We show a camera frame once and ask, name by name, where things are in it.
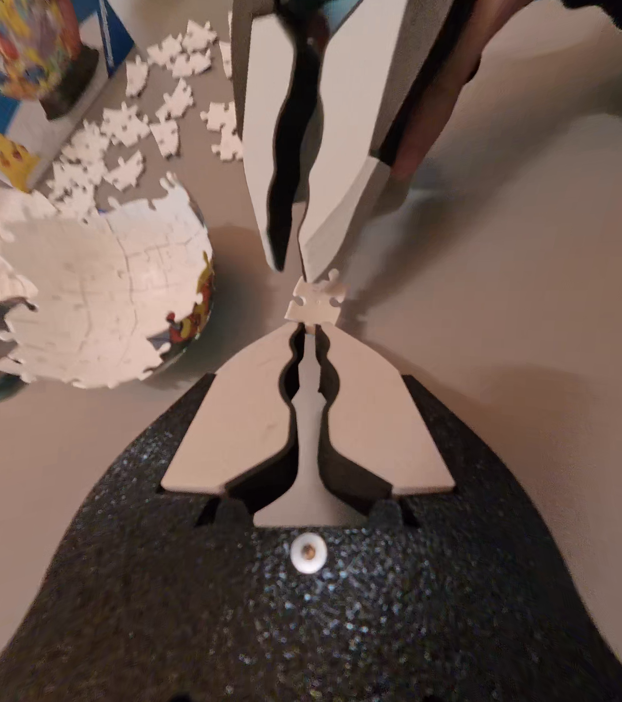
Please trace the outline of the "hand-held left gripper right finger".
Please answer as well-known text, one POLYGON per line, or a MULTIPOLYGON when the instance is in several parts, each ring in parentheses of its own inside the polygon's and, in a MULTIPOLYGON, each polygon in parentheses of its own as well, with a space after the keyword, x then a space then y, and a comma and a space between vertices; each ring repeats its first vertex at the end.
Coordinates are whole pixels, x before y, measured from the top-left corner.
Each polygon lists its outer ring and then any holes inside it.
POLYGON ((454 490, 401 373, 333 324, 316 326, 315 347, 325 400, 318 439, 325 489, 360 514, 380 501, 454 490))

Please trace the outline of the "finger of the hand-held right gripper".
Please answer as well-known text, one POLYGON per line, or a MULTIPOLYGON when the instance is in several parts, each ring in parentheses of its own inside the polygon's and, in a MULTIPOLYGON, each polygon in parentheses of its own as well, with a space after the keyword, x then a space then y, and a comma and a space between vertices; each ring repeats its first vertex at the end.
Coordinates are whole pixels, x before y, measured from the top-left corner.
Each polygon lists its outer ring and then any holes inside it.
POLYGON ((234 1, 231 17, 236 124, 264 255, 285 268, 293 209, 308 200, 321 56, 317 19, 303 1, 234 1))
POLYGON ((408 1, 328 1, 321 58, 321 142, 298 232, 305 280, 318 281, 360 230, 393 165, 374 157, 374 129, 408 1))

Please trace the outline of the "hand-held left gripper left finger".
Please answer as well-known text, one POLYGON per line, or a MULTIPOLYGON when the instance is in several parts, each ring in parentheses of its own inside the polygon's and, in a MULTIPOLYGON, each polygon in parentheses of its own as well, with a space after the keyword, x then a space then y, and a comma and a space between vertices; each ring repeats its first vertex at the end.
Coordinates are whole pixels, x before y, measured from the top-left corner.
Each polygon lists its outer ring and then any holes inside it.
POLYGON ((283 496, 298 476, 292 400, 303 355, 304 325, 288 322, 212 374, 161 488, 236 499, 250 514, 283 496))

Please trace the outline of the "white puzzle piece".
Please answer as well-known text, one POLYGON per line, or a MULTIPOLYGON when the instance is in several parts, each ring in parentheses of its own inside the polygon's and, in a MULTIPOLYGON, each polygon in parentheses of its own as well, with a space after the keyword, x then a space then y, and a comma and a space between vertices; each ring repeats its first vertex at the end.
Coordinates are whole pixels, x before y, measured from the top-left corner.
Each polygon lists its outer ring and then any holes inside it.
POLYGON ((284 319, 304 324, 308 329, 324 323, 334 325, 340 317, 346 294, 347 287, 342 284, 340 273, 335 268, 316 283, 301 276, 293 289, 284 319))

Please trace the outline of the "partly built puzzle ball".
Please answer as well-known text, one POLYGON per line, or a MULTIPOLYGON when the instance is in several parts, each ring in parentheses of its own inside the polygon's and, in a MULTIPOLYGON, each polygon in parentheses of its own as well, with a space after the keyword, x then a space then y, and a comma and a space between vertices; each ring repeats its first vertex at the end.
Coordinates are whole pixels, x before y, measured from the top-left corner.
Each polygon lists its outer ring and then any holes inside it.
POLYGON ((143 381, 172 364, 210 319, 214 253, 175 173, 162 197, 63 215, 40 192, 0 185, 0 371, 81 389, 143 381))

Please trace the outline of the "colourful puzzle box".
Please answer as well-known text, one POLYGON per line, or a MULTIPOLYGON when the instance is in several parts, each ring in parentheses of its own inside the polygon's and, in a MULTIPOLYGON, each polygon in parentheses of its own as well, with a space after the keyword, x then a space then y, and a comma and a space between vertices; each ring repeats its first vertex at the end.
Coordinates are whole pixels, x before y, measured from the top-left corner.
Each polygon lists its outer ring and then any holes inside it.
POLYGON ((109 1, 0 1, 0 180, 30 191, 134 46, 109 1))

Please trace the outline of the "person's right hand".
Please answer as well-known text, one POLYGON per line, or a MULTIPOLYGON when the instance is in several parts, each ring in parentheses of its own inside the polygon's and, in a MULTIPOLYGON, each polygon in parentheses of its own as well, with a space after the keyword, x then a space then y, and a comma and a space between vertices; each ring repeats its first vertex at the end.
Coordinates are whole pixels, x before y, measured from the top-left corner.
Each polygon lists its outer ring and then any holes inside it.
POLYGON ((491 39, 530 1, 476 1, 469 20, 443 65, 412 108, 392 166, 409 180, 445 129, 463 87, 491 39))

